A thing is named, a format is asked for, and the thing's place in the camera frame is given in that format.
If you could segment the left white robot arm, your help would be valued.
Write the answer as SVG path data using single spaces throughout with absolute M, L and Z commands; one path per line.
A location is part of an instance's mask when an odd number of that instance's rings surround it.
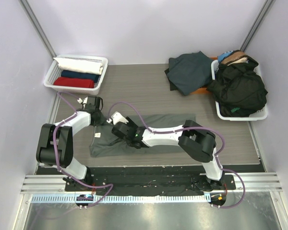
M 98 96 L 79 98 L 80 109 L 60 122 L 44 124 L 41 128 L 36 160 L 47 166 L 54 167 L 67 176 L 67 182 L 76 184 L 82 191 L 93 186 L 90 169 L 81 164 L 73 154 L 73 136 L 88 126 L 98 126 L 105 122 L 101 110 L 103 99 Z

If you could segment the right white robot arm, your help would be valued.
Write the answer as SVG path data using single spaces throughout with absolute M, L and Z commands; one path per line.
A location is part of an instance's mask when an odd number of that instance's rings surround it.
M 112 134 L 124 140 L 128 146 L 141 149 L 155 146 L 178 146 L 192 159 L 200 162 L 205 178 L 195 182 L 202 191 L 213 191 L 225 187 L 224 171 L 216 149 L 216 136 L 211 129 L 204 128 L 192 120 L 183 125 L 167 128 L 138 126 L 129 117 L 112 117 Z

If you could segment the grey t shirt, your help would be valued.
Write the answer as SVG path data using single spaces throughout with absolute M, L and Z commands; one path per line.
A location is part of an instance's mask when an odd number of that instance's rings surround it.
M 155 128 L 176 127 L 183 125 L 186 120 L 195 121 L 194 114 L 167 114 L 167 115 L 143 115 L 147 125 Z M 147 155 L 180 153 L 179 146 L 154 146 L 149 148 L 136 149 L 127 145 L 127 143 L 111 133 L 112 125 L 105 123 L 94 129 L 94 138 L 90 146 L 91 157 L 106 157 L 120 155 Z

